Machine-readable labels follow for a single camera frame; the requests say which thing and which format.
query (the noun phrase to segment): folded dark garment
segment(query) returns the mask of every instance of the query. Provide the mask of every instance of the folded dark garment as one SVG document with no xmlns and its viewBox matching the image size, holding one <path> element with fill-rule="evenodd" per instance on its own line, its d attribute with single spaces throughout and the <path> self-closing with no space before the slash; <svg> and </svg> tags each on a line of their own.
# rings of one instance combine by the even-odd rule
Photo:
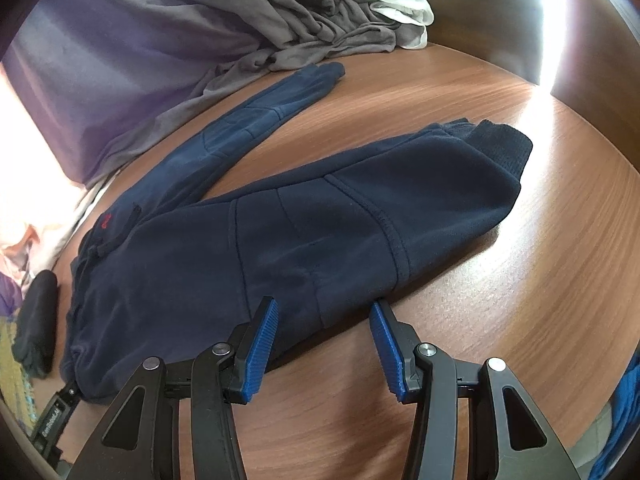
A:
<svg viewBox="0 0 640 480">
<path fill-rule="evenodd" d="M 11 348 L 29 377 L 44 378 L 52 367 L 58 318 L 58 279 L 50 270 L 38 273 L 18 313 Z"/>
<path fill-rule="evenodd" d="M 432 124 L 198 202 L 250 147 L 327 94 L 309 67 L 187 140 L 98 218 L 73 263 L 61 372 L 111 399 L 149 356 L 193 358 L 278 301 L 273 356 L 405 286 L 501 222 L 531 142 Z"/>
</svg>

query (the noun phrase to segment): blue ribbed fingertip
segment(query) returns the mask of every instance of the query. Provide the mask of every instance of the blue ribbed fingertip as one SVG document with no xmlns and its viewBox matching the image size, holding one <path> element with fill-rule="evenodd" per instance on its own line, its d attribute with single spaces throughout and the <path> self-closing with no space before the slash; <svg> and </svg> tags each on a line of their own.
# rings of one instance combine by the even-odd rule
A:
<svg viewBox="0 0 640 480">
<path fill-rule="evenodd" d="M 244 402 L 249 402 L 260 390 L 260 384 L 262 384 L 262 377 L 267 367 L 277 329 L 278 304 L 275 300 L 271 300 L 246 358 L 246 376 L 244 378 L 244 386 L 240 391 Z"/>
<path fill-rule="evenodd" d="M 402 402 L 406 397 L 406 386 L 402 378 L 402 358 L 398 346 L 396 346 L 396 340 L 377 302 L 371 307 L 369 326 L 389 391 L 396 394 L 398 402 Z"/>
</svg>

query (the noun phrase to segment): metal screw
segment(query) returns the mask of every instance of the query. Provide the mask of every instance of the metal screw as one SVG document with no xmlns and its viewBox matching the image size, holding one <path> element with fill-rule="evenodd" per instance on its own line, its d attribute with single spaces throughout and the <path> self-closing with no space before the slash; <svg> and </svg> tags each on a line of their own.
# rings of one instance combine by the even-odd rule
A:
<svg viewBox="0 0 640 480">
<path fill-rule="evenodd" d="M 231 345 L 229 343 L 216 343 L 213 345 L 212 352 L 215 355 L 227 355 L 231 352 Z"/>
<path fill-rule="evenodd" d="M 160 366 L 160 359 L 157 357 L 147 357 L 142 363 L 142 367 L 145 370 L 155 370 Z"/>
<path fill-rule="evenodd" d="M 506 363 L 499 357 L 492 357 L 487 364 L 491 370 L 495 370 L 496 372 L 502 372 L 507 367 Z"/>
<path fill-rule="evenodd" d="M 437 351 L 438 351 L 438 349 L 434 345 L 432 345 L 431 343 L 420 343 L 418 345 L 418 352 L 420 352 L 422 355 L 424 355 L 426 357 L 431 357 Z"/>
</svg>

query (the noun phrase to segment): rolled black cloth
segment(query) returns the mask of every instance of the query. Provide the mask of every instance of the rolled black cloth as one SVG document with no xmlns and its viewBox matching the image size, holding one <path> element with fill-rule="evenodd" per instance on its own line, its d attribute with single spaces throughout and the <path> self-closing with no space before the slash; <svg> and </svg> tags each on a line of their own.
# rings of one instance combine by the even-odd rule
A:
<svg viewBox="0 0 640 480">
<path fill-rule="evenodd" d="M 29 377 L 46 377 L 53 365 L 58 319 L 58 279 L 50 270 L 35 277 L 18 313 L 17 330 L 11 348 L 14 359 Z"/>
</svg>

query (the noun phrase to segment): yellow fabric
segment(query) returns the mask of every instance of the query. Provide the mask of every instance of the yellow fabric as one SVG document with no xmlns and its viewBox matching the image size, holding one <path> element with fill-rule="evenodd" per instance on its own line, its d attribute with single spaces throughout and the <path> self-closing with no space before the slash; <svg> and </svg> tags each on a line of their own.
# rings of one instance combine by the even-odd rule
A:
<svg viewBox="0 0 640 480">
<path fill-rule="evenodd" d="M 0 317 L 0 390 L 7 407 L 28 434 L 37 416 L 29 378 L 11 354 L 15 329 L 12 318 Z"/>
</svg>

